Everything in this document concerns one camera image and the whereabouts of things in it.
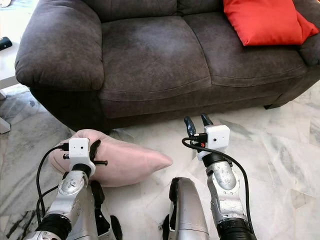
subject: sofa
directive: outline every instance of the sofa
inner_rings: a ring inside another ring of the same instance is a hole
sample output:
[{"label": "sofa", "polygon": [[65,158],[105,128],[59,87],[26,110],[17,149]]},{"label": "sofa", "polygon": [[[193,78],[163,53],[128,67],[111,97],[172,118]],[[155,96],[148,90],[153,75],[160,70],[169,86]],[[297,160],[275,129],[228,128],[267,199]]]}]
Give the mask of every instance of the sofa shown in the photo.
[{"label": "sofa", "polygon": [[[320,3],[294,0],[320,27]],[[280,107],[320,79],[320,34],[246,46],[222,0],[40,0],[17,80],[74,131],[254,106]]]}]

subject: red pillow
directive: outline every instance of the red pillow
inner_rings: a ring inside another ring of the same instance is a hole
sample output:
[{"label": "red pillow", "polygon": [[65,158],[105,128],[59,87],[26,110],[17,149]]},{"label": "red pillow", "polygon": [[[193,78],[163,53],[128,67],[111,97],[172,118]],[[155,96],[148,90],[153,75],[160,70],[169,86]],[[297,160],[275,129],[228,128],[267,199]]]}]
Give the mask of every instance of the red pillow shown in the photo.
[{"label": "red pillow", "polygon": [[301,45],[319,33],[292,0],[224,0],[223,4],[244,46]]}]

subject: sofa backrest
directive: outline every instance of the sofa backrest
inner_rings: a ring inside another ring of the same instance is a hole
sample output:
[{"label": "sofa backrest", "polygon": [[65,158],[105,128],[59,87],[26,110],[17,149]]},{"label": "sofa backrest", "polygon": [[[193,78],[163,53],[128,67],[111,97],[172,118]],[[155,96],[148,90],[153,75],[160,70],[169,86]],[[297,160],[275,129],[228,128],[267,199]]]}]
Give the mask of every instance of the sofa backrest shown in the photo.
[{"label": "sofa backrest", "polygon": [[177,13],[190,15],[223,10],[223,0],[177,0]]},{"label": "sofa backrest", "polygon": [[130,18],[177,14],[177,0],[83,0],[102,23]]}]

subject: sofa leg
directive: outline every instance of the sofa leg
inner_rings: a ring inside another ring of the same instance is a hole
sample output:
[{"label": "sofa leg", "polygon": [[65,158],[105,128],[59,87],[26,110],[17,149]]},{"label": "sofa leg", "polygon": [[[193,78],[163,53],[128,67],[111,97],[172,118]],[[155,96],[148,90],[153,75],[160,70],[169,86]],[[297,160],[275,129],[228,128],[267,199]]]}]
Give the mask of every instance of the sofa leg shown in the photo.
[{"label": "sofa leg", "polygon": [[285,102],[285,103],[276,103],[276,104],[264,105],[264,108],[265,108],[266,110],[268,110],[268,109],[275,109],[275,108],[279,108],[279,107],[281,107],[281,106],[283,106],[283,105],[285,105],[285,104],[286,104],[286,102]]}]

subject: sofa armrest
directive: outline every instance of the sofa armrest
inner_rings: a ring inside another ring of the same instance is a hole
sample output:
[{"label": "sofa armrest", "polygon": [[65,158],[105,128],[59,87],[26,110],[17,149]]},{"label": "sofa armrest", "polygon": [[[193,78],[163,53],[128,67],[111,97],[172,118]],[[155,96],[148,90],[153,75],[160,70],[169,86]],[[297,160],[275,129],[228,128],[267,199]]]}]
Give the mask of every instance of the sofa armrest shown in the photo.
[{"label": "sofa armrest", "polygon": [[[320,28],[320,2],[318,0],[294,0],[295,8],[308,21]],[[299,48],[308,66],[320,65],[320,33],[309,37]]]},{"label": "sofa armrest", "polygon": [[40,0],[22,36],[15,73],[34,89],[100,89],[104,68],[98,15],[81,0]]}]

